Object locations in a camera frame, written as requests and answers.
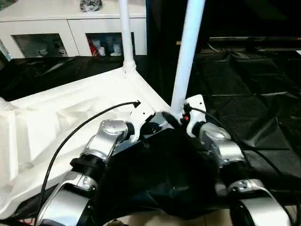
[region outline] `black plastic sheet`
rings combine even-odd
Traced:
[[[138,72],[170,104],[176,60],[147,56],[135,60]],[[0,96],[21,98],[118,68],[122,61],[119,57],[13,60],[0,71]],[[301,194],[300,70],[301,57],[295,52],[200,54],[194,58],[187,93],[187,97],[203,95],[207,111],[239,138],[252,165],[250,173],[282,204],[292,204],[289,184],[250,150],[267,156]],[[138,144],[116,155],[111,180],[96,199],[100,221],[149,209],[193,218],[227,205],[214,190],[216,166],[184,134],[167,130],[148,141],[147,151]]]

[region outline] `white cabinet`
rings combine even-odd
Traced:
[[[146,55],[145,0],[128,0],[134,54]],[[0,40],[12,58],[122,55],[117,0],[83,13],[79,0],[19,0],[0,11]]]

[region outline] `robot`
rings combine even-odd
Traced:
[[[201,95],[188,98],[182,108],[180,126],[188,136],[197,139],[206,151],[213,154],[220,177],[227,187],[227,196],[234,203],[230,214],[234,226],[290,226],[289,216],[273,195],[257,178],[245,174],[247,167],[243,152],[230,134],[217,125],[206,122]],[[116,145],[128,140],[137,141],[140,129],[155,112],[139,104],[128,121],[103,120],[97,134],[88,142],[73,167],[47,199],[37,218],[38,226],[93,225],[93,195]],[[162,113],[177,127],[170,113]]]

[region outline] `white pole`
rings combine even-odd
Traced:
[[[122,45],[124,62],[123,67],[127,69],[135,69],[136,64],[133,58],[133,44],[130,29],[130,18],[128,13],[127,0],[119,0],[121,29],[122,29]]]
[[[205,0],[188,0],[187,3],[180,54],[174,81],[173,99],[171,102],[171,113],[178,118],[181,116],[181,107],[186,98],[204,6]]]

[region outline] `white bracket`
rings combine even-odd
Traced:
[[[206,111],[203,96],[200,95],[200,94],[195,95],[193,97],[189,97],[188,99],[185,100],[184,104],[189,104],[190,107],[198,108],[200,110],[203,110],[204,112]],[[206,115],[204,113],[199,112],[199,111],[191,110],[190,111],[190,121],[189,121],[188,126],[186,128],[186,132],[190,137],[195,137],[195,135],[192,134],[192,129],[198,121],[205,121],[206,122]]]
[[[152,109],[149,105],[147,104],[139,104],[135,110],[132,111],[128,122],[132,123],[135,129],[135,134],[131,135],[130,137],[130,142],[136,142],[139,139],[140,136],[140,129],[142,125],[147,121],[147,119],[151,116],[155,115],[154,109]]]

